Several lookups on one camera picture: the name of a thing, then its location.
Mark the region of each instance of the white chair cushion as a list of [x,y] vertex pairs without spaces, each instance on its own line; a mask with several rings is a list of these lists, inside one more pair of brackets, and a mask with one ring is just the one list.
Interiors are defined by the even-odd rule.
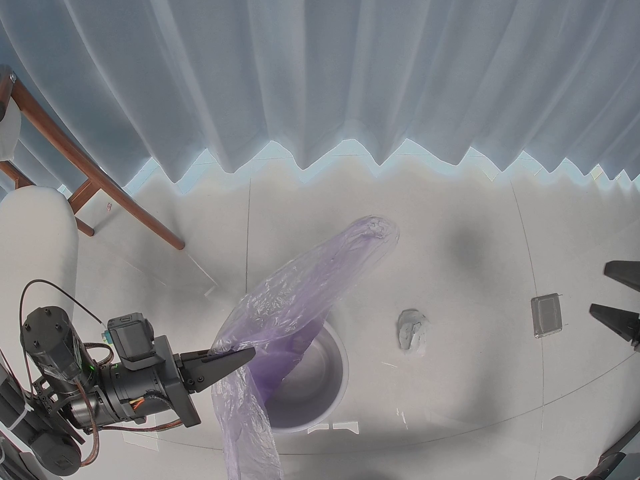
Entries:
[[[24,388],[18,323],[22,289],[41,278],[75,296],[77,256],[76,219],[62,194],[30,186],[10,192],[0,202],[0,346]],[[24,299],[23,317],[51,305],[73,315],[73,302],[51,286],[35,284]]]

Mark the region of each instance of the plastic bag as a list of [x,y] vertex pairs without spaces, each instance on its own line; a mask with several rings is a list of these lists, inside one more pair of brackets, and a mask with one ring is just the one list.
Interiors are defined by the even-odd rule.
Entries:
[[215,353],[255,347],[247,365],[214,384],[229,480],[281,480],[264,404],[300,362],[334,302],[391,252],[399,234],[382,217],[356,220],[247,294],[218,332]]

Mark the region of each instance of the gray curtain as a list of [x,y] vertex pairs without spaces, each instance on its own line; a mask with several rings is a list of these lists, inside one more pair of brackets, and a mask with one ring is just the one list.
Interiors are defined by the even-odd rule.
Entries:
[[[0,62],[117,182],[268,142],[640,173],[640,0],[0,0]],[[25,123],[16,163],[82,174]],[[5,187],[6,180],[0,180]]]

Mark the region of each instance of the small gray box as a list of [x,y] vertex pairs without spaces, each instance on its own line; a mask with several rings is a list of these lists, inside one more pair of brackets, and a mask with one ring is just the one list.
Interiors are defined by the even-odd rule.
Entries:
[[542,338],[562,331],[562,313],[557,293],[531,299],[533,315],[533,336]]

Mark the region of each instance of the blue-gray pleated curtain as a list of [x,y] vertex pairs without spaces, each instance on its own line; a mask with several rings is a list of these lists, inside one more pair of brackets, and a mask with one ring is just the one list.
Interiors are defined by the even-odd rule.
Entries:
[[[457,164],[640,173],[640,0],[0,0],[0,63],[117,182],[229,172],[269,141],[306,168],[356,138]],[[84,176],[23,118],[15,163]],[[7,180],[0,186],[10,188]]]

